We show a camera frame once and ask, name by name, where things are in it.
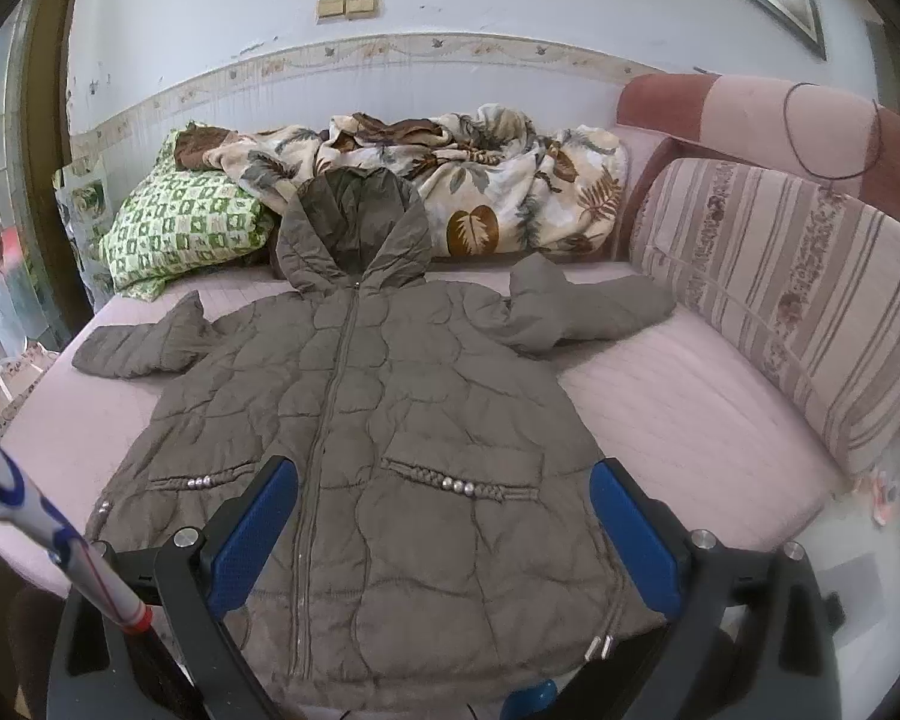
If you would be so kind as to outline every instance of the hooded coat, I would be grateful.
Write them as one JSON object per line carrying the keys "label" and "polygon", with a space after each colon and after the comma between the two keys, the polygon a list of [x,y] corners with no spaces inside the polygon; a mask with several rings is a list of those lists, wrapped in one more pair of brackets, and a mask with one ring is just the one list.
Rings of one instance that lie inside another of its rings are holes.
{"label": "hooded coat", "polygon": [[161,544],[271,456],[295,462],[293,515],[226,619],[287,709],[495,699],[579,666],[596,635],[658,622],[593,514],[600,448],[537,357],[628,336],[672,298],[636,275],[570,284],[539,254],[503,298],[425,281],[430,251],[409,182],[333,170],[280,226],[295,292],[216,322],[190,293],[159,323],[97,328],[74,356],[98,376],[183,374],[90,538]]}

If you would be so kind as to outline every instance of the mattress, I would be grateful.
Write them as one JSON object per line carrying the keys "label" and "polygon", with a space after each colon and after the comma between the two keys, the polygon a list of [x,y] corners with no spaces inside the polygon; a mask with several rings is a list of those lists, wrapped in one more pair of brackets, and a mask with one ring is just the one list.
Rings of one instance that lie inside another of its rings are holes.
{"label": "mattress", "polygon": [[[571,281],[631,274],[626,263],[564,266]],[[473,281],[506,293],[506,268],[438,269],[428,278]],[[154,303],[114,298],[61,354],[13,420],[2,446],[81,530],[103,485],[141,432],[170,377],[114,381],[83,375],[71,360],[95,327],[157,322],[189,290],[209,319],[290,285],[266,269],[188,276]],[[702,319],[678,307],[619,343],[567,344],[556,367],[602,451],[689,528],[726,545],[770,548],[797,533],[832,490],[840,469],[802,417]],[[0,554],[36,586],[63,595],[68,581],[46,554],[0,524]]]}

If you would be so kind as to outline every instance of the green checkered pillow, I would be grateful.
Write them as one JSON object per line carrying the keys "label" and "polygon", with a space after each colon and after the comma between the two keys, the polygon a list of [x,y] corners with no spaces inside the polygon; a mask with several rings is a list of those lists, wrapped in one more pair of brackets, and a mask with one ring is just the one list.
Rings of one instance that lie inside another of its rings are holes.
{"label": "green checkered pillow", "polygon": [[242,257],[266,245],[274,219],[217,170],[177,170],[170,133],[151,173],[100,242],[120,295],[151,301],[170,279]]}

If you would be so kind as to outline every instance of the jacket sleeve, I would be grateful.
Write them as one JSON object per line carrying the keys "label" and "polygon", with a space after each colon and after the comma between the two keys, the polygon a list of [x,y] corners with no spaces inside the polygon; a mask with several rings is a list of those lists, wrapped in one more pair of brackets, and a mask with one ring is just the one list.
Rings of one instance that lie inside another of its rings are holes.
{"label": "jacket sleeve", "polygon": [[511,296],[466,287],[464,309],[478,328],[517,351],[538,354],[560,341],[617,341],[672,314],[674,298],[646,276],[571,284],[541,254],[511,270]]}
{"label": "jacket sleeve", "polygon": [[74,354],[73,366],[108,379],[182,372],[221,341],[226,320],[234,322],[230,317],[219,319],[220,328],[207,322],[199,293],[187,293],[156,324],[96,328]]}

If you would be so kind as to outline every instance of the jacket hood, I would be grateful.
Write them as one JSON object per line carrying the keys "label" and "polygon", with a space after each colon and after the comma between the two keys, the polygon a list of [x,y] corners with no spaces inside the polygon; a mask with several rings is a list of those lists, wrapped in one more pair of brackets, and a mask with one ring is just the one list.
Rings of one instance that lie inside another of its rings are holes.
{"label": "jacket hood", "polygon": [[329,170],[304,184],[277,235],[285,279],[301,293],[329,293],[360,283],[365,290],[419,279],[432,242],[413,184],[385,167]]}

